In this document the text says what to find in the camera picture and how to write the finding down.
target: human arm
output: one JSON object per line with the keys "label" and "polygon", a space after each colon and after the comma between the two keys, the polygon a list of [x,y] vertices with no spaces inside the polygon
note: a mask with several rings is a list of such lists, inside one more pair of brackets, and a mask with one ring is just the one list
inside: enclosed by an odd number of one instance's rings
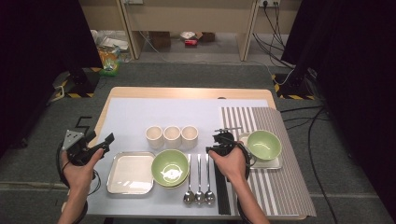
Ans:
{"label": "human arm", "polygon": [[62,167],[70,190],[66,206],[58,220],[59,224],[73,223],[80,216],[90,191],[93,167],[102,158],[103,153],[102,149],[98,149],[84,166],[73,165],[67,159],[66,152],[62,153]]}
{"label": "human arm", "polygon": [[210,150],[209,156],[219,167],[221,173],[230,180],[248,220],[254,224],[270,223],[245,179],[246,164],[242,149],[235,147],[230,154],[224,157]]}

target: person's left hand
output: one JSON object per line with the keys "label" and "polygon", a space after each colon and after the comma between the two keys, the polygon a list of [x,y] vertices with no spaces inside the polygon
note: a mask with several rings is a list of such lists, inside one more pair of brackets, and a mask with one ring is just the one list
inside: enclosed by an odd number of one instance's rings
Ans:
{"label": "person's left hand", "polygon": [[104,151],[98,149],[91,160],[84,166],[76,166],[69,162],[66,152],[62,152],[62,167],[64,167],[64,176],[69,183],[70,189],[83,190],[89,192],[92,182],[93,167],[102,158]]}

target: yellow black tape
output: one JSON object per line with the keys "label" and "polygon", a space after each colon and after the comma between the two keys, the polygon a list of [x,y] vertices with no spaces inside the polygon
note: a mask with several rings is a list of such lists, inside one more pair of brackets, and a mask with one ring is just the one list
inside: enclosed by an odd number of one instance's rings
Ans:
{"label": "yellow black tape", "polygon": [[275,81],[276,75],[271,75],[271,77],[274,83],[277,97],[292,100],[315,100],[315,97],[312,94],[284,94],[284,92],[282,92],[282,85],[279,85]]}
{"label": "yellow black tape", "polygon": [[[61,84],[62,87],[66,86],[66,84],[67,84],[67,82],[69,80],[68,79],[69,76],[67,76],[66,79],[64,80],[64,82],[62,82],[62,84]],[[85,98],[85,97],[92,98],[93,97],[93,92],[92,93],[90,93],[90,92],[89,93],[86,93],[86,92],[85,93],[65,92],[64,95],[67,96],[67,97],[70,97],[70,98]],[[60,92],[56,93],[56,95],[55,95],[55,97],[60,97],[60,96],[61,96]]]}

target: white cup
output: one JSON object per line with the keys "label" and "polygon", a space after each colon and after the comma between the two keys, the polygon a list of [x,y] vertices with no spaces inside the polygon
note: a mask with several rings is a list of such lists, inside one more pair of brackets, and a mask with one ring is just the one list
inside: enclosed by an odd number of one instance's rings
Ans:
{"label": "white cup", "polygon": [[177,126],[166,127],[163,131],[166,148],[178,149],[181,146],[180,129]]}
{"label": "white cup", "polygon": [[159,126],[151,126],[146,129],[148,145],[153,149],[163,147],[163,129]]}
{"label": "white cup", "polygon": [[198,129],[194,126],[186,126],[181,130],[181,144],[186,149],[195,148],[198,145]]}

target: black curtain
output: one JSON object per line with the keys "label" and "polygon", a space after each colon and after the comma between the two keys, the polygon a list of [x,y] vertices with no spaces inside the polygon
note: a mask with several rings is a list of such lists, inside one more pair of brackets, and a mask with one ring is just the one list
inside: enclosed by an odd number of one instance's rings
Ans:
{"label": "black curtain", "polygon": [[35,124],[62,72],[102,67],[78,0],[1,1],[1,148]]}
{"label": "black curtain", "polygon": [[[308,7],[313,5],[325,7],[313,11],[318,9]],[[290,55],[297,61],[297,66],[303,64],[318,72],[317,81],[324,103],[349,152],[370,179],[394,220],[395,12],[396,1],[393,0],[381,4],[357,0],[323,4],[304,0],[284,53],[285,59]],[[312,15],[314,22],[306,23],[309,21],[307,15]],[[332,23],[318,26],[322,20]]]}

